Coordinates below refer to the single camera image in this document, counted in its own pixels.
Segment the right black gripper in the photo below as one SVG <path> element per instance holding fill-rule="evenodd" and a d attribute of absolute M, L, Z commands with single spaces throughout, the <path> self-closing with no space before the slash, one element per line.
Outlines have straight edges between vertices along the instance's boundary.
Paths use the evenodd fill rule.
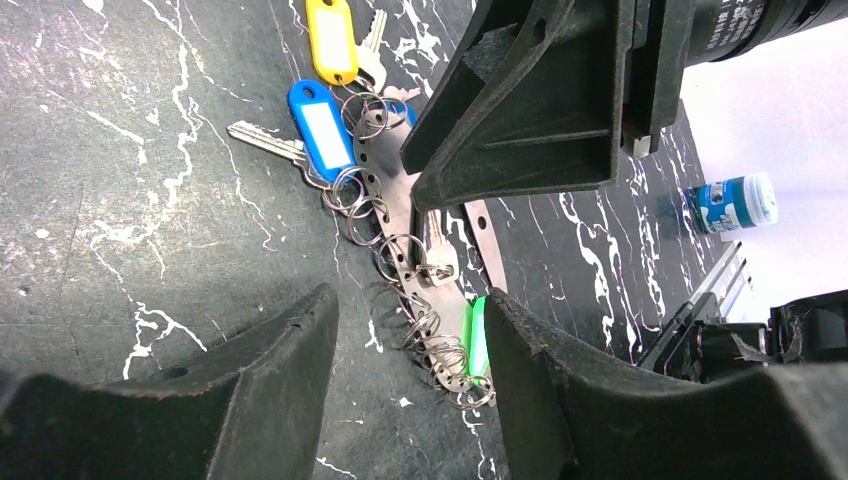
<path fill-rule="evenodd" d="M 622 148 L 655 152 L 675 122 L 683 72 L 845 19 L 845 1 L 637 1 L 626 55 Z"/>

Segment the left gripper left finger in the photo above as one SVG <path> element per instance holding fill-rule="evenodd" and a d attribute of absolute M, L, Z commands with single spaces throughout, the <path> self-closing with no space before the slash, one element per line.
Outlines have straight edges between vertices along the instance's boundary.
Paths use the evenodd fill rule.
<path fill-rule="evenodd" d="M 339 303 L 327 284 L 142 381 L 1 373 L 5 479 L 308 479 Z"/>

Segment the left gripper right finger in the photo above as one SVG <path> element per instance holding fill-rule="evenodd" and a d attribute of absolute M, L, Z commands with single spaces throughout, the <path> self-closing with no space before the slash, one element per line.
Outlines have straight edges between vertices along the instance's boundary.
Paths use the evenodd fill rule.
<path fill-rule="evenodd" d="M 496 289 L 485 333 L 515 479 L 843 479 L 847 367 L 758 367 L 707 385 L 653 373 Z"/>

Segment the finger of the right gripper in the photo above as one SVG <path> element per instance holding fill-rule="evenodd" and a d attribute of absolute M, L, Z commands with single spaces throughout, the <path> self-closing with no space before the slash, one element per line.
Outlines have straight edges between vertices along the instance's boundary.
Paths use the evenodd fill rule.
<path fill-rule="evenodd" d="M 422 210 L 617 176 L 632 1 L 481 1 L 409 137 Z"/>
<path fill-rule="evenodd" d="M 401 148 L 410 174 L 435 175 L 470 152 L 571 141 L 577 116 L 555 107 L 562 92 L 547 51 L 577 35 L 574 1 L 481 1 L 430 102 Z"/>

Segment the green key tag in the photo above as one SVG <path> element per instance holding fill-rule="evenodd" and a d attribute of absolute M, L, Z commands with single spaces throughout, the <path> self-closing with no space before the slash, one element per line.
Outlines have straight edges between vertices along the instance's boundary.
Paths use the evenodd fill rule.
<path fill-rule="evenodd" d="M 485 333 L 485 304 L 486 296 L 478 297 L 465 311 L 461 345 L 465 348 L 468 359 L 466 375 L 475 384 L 481 384 L 482 378 L 489 368 L 489 356 Z"/>

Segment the yellow key tag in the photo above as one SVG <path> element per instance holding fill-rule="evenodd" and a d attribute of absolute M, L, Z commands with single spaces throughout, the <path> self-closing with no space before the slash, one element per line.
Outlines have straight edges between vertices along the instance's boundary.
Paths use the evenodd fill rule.
<path fill-rule="evenodd" d="M 306 0 L 313 66 L 331 85 L 350 84 L 359 69 L 352 13 L 344 0 Z"/>

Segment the blue key tag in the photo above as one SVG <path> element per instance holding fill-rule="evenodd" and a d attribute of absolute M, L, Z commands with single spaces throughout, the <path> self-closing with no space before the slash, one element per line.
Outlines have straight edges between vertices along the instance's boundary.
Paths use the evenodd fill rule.
<path fill-rule="evenodd" d="M 322 83 L 305 79 L 290 87 L 287 99 L 314 170 L 322 180 L 334 183 L 356 165 L 335 97 Z"/>

